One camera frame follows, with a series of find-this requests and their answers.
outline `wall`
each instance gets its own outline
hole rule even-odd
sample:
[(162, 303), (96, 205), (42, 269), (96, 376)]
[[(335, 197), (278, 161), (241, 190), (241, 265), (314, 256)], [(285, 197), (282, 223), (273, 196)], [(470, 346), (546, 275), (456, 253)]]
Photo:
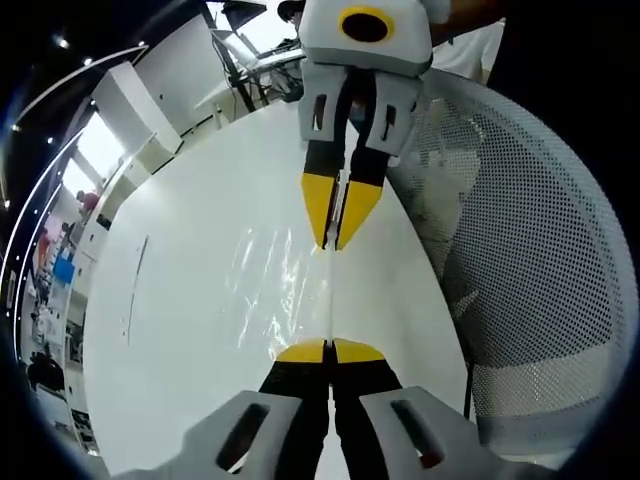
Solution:
[(112, 75), (107, 73), (91, 94), (100, 116), (128, 154), (137, 152), (151, 137), (151, 130), (136, 114)]
[(211, 114), (193, 107), (224, 81), (222, 63), (202, 15), (165, 38), (135, 68), (180, 135)]
[(149, 90), (136, 73), (133, 65), (125, 62), (109, 70), (125, 97), (140, 116), (144, 124), (156, 134), (158, 143), (169, 152), (174, 153), (180, 147), (182, 139), (173, 128), (158, 104), (153, 100)]

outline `ceiling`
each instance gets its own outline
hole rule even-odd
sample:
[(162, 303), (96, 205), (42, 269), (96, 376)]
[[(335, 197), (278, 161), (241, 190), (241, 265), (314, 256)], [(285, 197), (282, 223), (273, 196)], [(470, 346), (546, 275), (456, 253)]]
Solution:
[[(4, 173), (0, 193), (2, 200), (11, 201), (8, 211), (0, 205), (2, 250), (18, 212), (62, 146), (83, 101), (85, 109), (86, 98), (106, 70), (123, 58), (133, 60), (135, 54), (74, 77), (25, 115), (18, 123), (20, 131), (15, 132), (11, 127), (19, 113), (49, 86), (83, 67), (86, 58), (98, 60), (141, 41), (153, 47), (200, 13), (204, 0), (35, 0), (3, 8), (7, 13), (0, 15), (0, 35), (6, 36), (2, 44), (12, 47), (6, 49), (0, 84), (0, 168)], [(60, 47), (60, 38), (67, 48)], [(44, 202), (48, 195), (42, 197)]]

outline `white mesh chair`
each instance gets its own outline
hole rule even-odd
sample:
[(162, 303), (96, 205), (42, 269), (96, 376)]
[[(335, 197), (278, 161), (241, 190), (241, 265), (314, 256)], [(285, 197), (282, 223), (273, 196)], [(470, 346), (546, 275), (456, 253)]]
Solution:
[(431, 71), (417, 112), (388, 176), (449, 304), (481, 440), (503, 454), (572, 448), (636, 339), (616, 216), (571, 149), (501, 95)]

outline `desk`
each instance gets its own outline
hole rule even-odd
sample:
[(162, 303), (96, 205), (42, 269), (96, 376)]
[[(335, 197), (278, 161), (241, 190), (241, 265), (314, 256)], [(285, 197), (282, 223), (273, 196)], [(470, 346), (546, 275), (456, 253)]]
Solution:
[[(111, 474), (168, 460), (188, 428), (258, 389), (280, 351), (326, 334), (328, 255), (304, 207), (297, 130), (297, 105), (261, 109), (179, 155), (120, 208), (84, 339), (87, 402)], [(404, 385), (462, 412), (454, 326), (388, 184), (335, 259), (334, 335), (380, 349)], [(319, 472), (347, 478), (335, 434)]]

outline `white shirt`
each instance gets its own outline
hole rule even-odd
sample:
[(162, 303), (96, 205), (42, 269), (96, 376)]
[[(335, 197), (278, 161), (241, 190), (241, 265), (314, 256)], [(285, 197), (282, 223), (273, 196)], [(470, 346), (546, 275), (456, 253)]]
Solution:
[(494, 23), (445, 42), (433, 49), (433, 68), (480, 82), (482, 70), (491, 71), (504, 27)]

